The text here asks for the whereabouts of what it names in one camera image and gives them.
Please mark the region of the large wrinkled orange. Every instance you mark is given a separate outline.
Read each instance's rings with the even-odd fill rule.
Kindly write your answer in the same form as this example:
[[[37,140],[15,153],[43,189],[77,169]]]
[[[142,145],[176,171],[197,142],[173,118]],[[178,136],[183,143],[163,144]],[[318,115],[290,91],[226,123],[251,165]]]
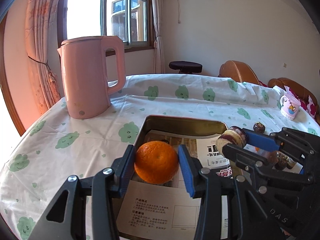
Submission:
[[[134,167],[136,174],[147,183],[164,184],[178,172],[178,155],[166,142],[146,142],[136,151]]]

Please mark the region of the pink electric kettle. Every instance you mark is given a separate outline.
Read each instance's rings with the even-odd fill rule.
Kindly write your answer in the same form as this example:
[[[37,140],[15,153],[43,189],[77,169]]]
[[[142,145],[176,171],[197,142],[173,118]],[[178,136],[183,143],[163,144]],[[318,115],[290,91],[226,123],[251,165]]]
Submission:
[[[106,52],[116,53],[117,83],[109,86]],[[117,36],[86,36],[64,40],[57,49],[67,110],[75,119],[95,117],[111,105],[110,95],[126,82],[124,43]]]

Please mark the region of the pink metal tin box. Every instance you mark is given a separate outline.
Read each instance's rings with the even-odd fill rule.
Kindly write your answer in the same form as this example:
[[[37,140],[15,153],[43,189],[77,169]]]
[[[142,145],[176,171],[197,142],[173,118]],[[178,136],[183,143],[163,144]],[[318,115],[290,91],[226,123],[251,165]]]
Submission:
[[[174,149],[185,145],[203,167],[231,178],[242,172],[215,147],[216,139],[226,129],[220,121],[150,115],[137,135],[135,147],[150,141],[163,141]],[[134,173],[125,196],[114,205],[122,239],[193,239],[201,200],[189,196],[181,171],[159,185],[149,184]]]

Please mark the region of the pink left curtain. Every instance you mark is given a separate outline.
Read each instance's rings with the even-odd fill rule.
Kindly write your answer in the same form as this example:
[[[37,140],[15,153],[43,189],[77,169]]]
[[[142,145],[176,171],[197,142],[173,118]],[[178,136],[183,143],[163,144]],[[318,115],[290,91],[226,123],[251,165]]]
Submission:
[[[25,17],[25,47],[33,96],[40,114],[46,113],[61,96],[54,72],[48,64],[49,28],[59,0],[28,0]]]

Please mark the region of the white cloud-print tablecloth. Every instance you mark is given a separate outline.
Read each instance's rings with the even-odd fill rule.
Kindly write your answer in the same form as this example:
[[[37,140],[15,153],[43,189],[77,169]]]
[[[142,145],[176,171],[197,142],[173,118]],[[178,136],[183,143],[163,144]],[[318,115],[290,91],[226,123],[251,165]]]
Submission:
[[[14,236],[27,239],[54,194],[70,175],[90,177],[112,164],[137,139],[149,115],[220,121],[266,131],[283,127],[319,135],[303,109],[294,120],[280,112],[279,86],[228,78],[158,74],[127,78],[99,116],[74,119],[61,99],[25,132],[1,170],[1,215]]]

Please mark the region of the dark round stool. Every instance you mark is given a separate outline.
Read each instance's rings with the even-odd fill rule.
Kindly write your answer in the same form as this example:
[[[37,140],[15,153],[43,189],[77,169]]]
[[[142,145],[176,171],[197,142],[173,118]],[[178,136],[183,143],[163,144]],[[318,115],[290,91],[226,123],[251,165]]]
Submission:
[[[180,74],[199,74],[202,72],[202,65],[189,61],[171,61],[169,68],[178,70]]]

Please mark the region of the brown round fruit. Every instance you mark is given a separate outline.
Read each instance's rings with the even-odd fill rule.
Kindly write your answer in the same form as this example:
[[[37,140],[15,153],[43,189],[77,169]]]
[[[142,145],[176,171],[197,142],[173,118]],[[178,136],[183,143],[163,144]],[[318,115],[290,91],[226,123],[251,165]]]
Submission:
[[[278,157],[277,157],[277,151],[273,151],[273,152],[268,152],[266,150],[262,150],[260,149],[258,151],[258,153],[267,159],[267,161],[272,165],[276,165],[276,163],[278,162]]]

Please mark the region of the round oat-topped cake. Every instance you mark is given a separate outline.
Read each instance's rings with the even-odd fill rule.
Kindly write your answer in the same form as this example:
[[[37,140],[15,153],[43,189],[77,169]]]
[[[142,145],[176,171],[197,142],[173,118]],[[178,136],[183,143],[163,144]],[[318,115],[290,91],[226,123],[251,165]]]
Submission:
[[[276,170],[283,170],[287,167],[287,164],[289,162],[289,157],[280,153],[280,152],[277,152],[277,162],[276,164],[274,165],[275,169]]]

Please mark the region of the pink right curtain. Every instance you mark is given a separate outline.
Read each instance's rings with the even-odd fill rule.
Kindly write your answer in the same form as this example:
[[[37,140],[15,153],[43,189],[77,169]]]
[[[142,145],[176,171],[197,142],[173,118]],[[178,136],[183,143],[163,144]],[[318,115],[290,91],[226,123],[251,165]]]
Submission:
[[[155,40],[153,43],[153,69],[157,74],[164,73],[164,53],[162,44],[163,0],[152,0],[153,28]]]

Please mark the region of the pink curtain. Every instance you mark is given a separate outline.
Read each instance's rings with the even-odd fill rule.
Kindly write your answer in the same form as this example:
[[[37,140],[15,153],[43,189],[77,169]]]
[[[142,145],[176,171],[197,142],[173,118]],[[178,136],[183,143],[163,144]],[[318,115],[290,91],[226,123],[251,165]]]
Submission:
[[[162,44],[163,0],[152,0],[153,28],[155,40],[153,43],[153,69],[157,74],[164,73],[164,53]]]
[[[54,72],[48,64],[49,28],[59,0],[28,0],[25,17],[25,47],[33,96],[40,114],[46,113],[61,96]]]

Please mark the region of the window with brown frame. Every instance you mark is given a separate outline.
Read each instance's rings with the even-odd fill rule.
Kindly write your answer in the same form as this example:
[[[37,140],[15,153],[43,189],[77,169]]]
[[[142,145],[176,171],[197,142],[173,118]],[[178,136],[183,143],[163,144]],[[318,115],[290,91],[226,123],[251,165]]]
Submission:
[[[59,0],[57,43],[84,36],[117,36],[127,52],[152,49],[151,0]]]

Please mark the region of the pink cartoon cup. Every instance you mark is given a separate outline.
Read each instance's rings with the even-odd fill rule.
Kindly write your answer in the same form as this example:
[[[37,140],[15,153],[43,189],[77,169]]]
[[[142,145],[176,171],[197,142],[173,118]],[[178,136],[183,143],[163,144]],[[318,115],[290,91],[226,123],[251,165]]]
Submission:
[[[285,93],[280,98],[281,114],[289,120],[294,120],[300,108],[300,101],[292,94]]]

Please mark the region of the brown leather chair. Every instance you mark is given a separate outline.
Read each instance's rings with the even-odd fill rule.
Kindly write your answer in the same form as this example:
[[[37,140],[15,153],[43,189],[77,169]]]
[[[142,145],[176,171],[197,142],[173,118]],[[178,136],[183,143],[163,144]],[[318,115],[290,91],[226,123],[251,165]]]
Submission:
[[[240,61],[228,60],[221,65],[218,77],[230,77],[236,82],[249,82],[259,85],[258,77],[251,67]]]

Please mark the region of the brown layered cake roll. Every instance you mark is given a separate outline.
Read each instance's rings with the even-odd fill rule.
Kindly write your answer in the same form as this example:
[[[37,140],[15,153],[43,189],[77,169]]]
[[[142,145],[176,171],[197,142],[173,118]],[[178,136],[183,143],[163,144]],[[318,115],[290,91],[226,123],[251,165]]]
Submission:
[[[223,147],[232,144],[244,148],[247,144],[248,136],[243,129],[237,126],[231,126],[224,131],[216,140],[216,148],[223,155]]]

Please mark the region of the brown leather sofa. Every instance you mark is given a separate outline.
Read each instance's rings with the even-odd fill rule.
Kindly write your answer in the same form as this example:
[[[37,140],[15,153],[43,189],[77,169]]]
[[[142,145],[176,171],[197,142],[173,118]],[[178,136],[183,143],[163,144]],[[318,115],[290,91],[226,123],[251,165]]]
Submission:
[[[296,81],[293,81],[291,79],[288,79],[286,77],[280,77],[277,79],[271,79],[268,82],[268,87],[274,87],[274,86],[278,86],[282,89],[285,90],[284,86],[288,86],[290,87],[297,95],[299,98],[307,101],[308,100],[308,96],[310,96],[312,98],[312,100],[314,101],[316,107],[317,107],[317,113],[315,116],[315,121],[317,122],[317,124],[319,124],[319,105],[318,105],[318,100],[316,99],[316,97],[308,90],[306,89],[304,86],[300,85],[299,83],[297,83]]]

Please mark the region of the white instruction sheet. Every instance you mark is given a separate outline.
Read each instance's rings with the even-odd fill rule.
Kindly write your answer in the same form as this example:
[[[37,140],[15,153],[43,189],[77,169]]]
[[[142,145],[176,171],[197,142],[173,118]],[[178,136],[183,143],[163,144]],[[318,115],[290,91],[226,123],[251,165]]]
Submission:
[[[200,198],[186,189],[130,181],[117,228],[126,238],[194,239]]]

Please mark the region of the paper booklet in box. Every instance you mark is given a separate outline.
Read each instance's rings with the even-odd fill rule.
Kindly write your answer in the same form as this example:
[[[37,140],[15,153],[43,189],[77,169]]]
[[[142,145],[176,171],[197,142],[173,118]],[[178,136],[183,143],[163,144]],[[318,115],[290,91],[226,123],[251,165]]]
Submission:
[[[218,176],[232,178],[230,161],[223,157],[216,148],[216,140],[219,136],[219,134],[212,134],[196,137],[151,130],[143,142],[164,141],[176,151],[179,145],[185,145],[190,156],[199,159],[203,167],[214,170]]]

